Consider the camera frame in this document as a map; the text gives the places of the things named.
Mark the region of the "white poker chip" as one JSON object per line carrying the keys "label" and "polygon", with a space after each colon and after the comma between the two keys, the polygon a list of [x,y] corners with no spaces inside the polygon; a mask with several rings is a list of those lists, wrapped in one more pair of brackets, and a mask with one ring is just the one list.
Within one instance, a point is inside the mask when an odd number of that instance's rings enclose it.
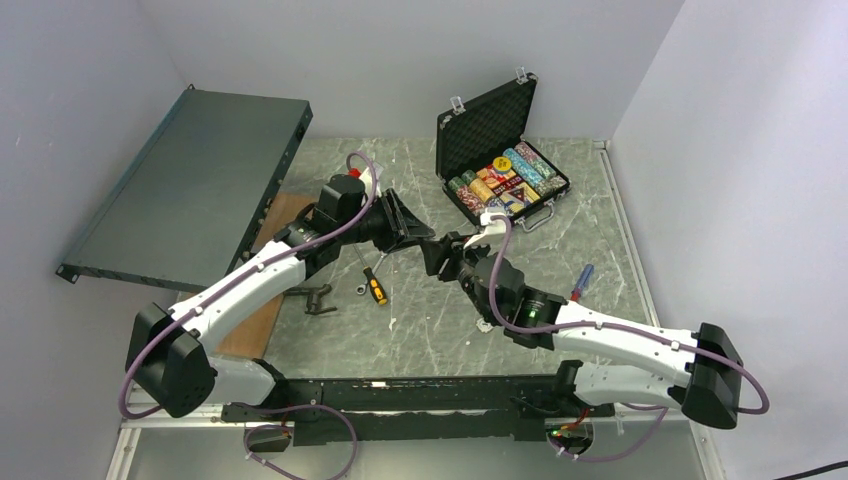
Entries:
{"label": "white poker chip", "polygon": [[484,318],[478,318],[475,322],[475,327],[483,334],[487,334],[494,329],[494,326],[487,322]]}

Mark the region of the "yellow round blind button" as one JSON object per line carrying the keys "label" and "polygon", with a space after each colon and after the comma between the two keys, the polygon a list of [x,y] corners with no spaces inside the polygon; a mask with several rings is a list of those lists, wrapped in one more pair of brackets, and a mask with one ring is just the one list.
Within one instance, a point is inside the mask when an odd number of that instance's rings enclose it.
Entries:
{"label": "yellow round blind button", "polygon": [[512,162],[508,157],[499,156],[496,157],[492,164],[492,169],[498,174],[502,176],[508,176],[512,171]]}

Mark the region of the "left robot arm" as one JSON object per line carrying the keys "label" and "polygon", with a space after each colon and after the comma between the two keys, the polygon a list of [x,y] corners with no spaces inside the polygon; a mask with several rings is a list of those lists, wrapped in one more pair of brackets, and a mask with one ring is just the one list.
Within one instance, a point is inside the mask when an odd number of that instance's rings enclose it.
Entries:
{"label": "left robot arm", "polygon": [[143,308],[134,320],[127,377],[174,418],[205,403],[239,402],[261,419],[275,419],[288,402],[284,376],[260,359],[215,358],[222,340],[270,300],[335,262],[345,245],[372,243],[392,253],[434,235],[393,189],[375,193],[359,178],[335,175],[316,202],[245,264],[169,308]]}

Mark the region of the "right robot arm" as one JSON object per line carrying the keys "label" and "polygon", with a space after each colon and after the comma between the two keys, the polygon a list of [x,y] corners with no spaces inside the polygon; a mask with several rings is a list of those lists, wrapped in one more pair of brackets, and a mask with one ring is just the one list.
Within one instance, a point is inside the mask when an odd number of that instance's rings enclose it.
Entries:
{"label": "right robot arm", "polygon": [[744,363],[723,328],[703,323],[695,331],[664,329],[602,314],[528,286],[507,260],[464,243],[456,233],[421,241],[425,270],[457,282],[487,323],[528,349],[611,360],[609,367],[562,362],[550,391],[557,411],[574,415],[612,403],[647,404],[678,409],[716,429],[737,426]]}

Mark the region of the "blue playing card deck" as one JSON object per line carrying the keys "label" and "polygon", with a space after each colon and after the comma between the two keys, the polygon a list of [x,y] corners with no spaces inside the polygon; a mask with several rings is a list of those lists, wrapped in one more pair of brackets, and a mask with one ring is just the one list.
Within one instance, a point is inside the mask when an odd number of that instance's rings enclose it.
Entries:
{"label": "blue playing card deck", "polygon": [[514,215],[533,205],[540,196],[526,182],[505,186],[499,194],[499,199],[505,204],[507,211]]}

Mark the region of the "red black triangular button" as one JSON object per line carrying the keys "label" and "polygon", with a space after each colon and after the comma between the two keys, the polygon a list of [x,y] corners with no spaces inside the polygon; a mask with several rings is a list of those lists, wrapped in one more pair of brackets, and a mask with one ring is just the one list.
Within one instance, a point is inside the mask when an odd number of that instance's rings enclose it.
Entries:
{"label": "red black triangular button", "polygon": [[525,184],[519,184],[501,194],[502,201],[513,210],[521,210],[534,202],[534,193],[526,190]]}

